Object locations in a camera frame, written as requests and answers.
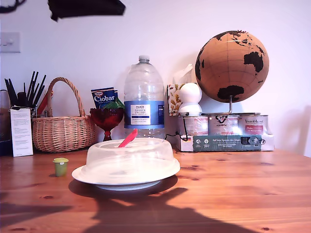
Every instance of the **plastic water bottle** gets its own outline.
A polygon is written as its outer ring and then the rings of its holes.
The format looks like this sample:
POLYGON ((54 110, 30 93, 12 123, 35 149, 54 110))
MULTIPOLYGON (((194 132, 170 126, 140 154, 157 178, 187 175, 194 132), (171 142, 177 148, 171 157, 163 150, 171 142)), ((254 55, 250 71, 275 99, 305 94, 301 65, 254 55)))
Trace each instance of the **plastic water bottle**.
POLYGON ((132 65, 124 86, 124 128, 137 137, 164 138, 164 85, 148 56, 139 56, 132 65))

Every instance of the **white plate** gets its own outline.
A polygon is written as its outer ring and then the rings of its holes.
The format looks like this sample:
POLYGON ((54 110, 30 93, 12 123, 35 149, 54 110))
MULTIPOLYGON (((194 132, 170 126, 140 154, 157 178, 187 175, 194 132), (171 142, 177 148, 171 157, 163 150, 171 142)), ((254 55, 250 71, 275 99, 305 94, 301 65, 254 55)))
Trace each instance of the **white plate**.
POLYGON ((83 174, 82 168, 84 166, 81 166, 72 172, 71 175, 74 179, 84 183, 94 184, 102 189, 114 191, 127 191, 151 187, 153 185, 158 184, 161 180, 170 177, 172 175, 175 175, 180 170, 180 164, 178 160, 174 158, 174 161, 172 163, 172 166, 170 166, 170 169, 164 169, 162 171, 159 171, 158 174, 153 174, 152 178, 141 177, 139 182, 130 182, 131 177, 124 177, 124 179, 111 179, 109 177, 106 177, 106 179, 103 178, 95 179, 94 176, 92 175, 87 176, 83 174))

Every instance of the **wicker basket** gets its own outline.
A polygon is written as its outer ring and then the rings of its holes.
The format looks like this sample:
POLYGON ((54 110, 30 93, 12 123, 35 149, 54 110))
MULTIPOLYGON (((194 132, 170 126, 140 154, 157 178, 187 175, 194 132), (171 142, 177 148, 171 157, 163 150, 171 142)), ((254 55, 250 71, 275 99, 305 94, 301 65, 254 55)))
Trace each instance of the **wicker basket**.
POLYGON ((78 90, 68 79, 54 79, 48 89, 48 117, 33 119, 33 141, 37 149, 47 152, 77 150, 96 143, 95 125, 86 116, 78 90), (80 116, 53 117, 51 92, 56 82, 63 81, 73 90, 79 106, 80 116))

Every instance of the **pink handle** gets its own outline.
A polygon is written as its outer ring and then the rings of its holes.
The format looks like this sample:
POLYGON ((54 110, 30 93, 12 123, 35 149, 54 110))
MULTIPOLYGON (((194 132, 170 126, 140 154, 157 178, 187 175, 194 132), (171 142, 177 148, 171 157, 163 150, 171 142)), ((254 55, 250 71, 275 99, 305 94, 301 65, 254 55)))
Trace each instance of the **pink handle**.
POLYGON ((125 147, 127 144, 129 144, 131 141, 134 140, 134 138, 137 136, 138 130, 134 129, 124 140, 121 142, 121 144, 118 146, 120 147, 125 147))

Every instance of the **light switch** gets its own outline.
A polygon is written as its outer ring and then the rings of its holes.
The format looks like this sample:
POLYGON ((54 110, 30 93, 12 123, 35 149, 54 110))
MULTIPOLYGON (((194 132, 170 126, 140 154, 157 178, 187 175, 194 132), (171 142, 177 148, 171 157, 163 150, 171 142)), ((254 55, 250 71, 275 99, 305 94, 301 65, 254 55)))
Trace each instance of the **light switch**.
POLYGON ((1 33, 2 53, 20 53, 20 33, 1 33))

